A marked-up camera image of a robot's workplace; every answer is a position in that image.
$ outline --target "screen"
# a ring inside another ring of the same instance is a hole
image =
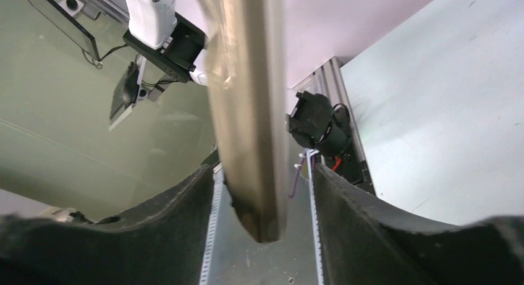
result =
[[[71,17],[54,0],[27,0],[38,12],[42,13],[62,33],[75,42],[92,58],[99,61],[98,49],[93,35]]]

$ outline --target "black frame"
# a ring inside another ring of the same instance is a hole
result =
[[[172,40],[164,52],[162,52],[163,47],[153,49],[142,43],[129,30],[122,38],[126,44],[171,78],[177,82],[187,83],[191,81],[189,72],[193,72],[196,68],[193,64],[195,59],[205,47],[206,35],[180,14],[175,13],[175,16],[177,26],[171,33]]]
[[[53,22],[53,20],[49,19],[49,17],[44,14],[42,11],[39,10],[32,2],[31,0],[27,0],[33,8],[35,8],[40,14],[42,14],[43,17],[46,17],[47,20],[49,20],[56,28],[58,28],[63,34],[65,34],[71,41],[73,41],[78,47],[82,48],[84,51],[86,51],[94,60],[99,61],[100,55],[98,53],[98,47],[96,47],[96,40],[94,36],[88,32],[78,21],[76,21],[71,15],[69,15],[55,0],[46,0],[52,5],[58,12],[60,12],[70,23],[72,23],[84,36],[84,42],[87,46],[87,49],[84,49],[82,45],[79,45],[77,41],[75,41],[73,38],[71,38],[66,32],[64,32],[56,23]]]

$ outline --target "red wire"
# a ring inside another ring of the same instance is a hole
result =
[[[340,164],[342,163],[342,158],[338,158],[337,156],[335,156],[335,160],[337,161],[337,163],[331,169],[332,171],[336,171],[339,168]]]

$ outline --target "white wall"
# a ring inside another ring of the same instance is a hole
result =
[[[125,0],[112,0],[127,8]],[[285,85],[294,87],[333,56],[361,53],[432,0],[284,0]],[[177,12],[206,31],[197,0]]]
[[[205,87],[172,84],[109,133],[112,92],[132,49],[96,70],[26,0],[0,0],[0,15],[0,188],[100,218],[178,183],[210,153]],[[123,44],[125,28],[108,17],[80,22],[101,54]]]
[[[0,189],[0,216],[17,214],[32,217],[49,208],[44,203]]]
[[[342,74],[380,198],[524,214],[524,0],[435,0]]]

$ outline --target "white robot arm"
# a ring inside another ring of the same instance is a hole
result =
[[[153,49],[164,45],[177,25],[176,0],[125,0],[129,31]]]

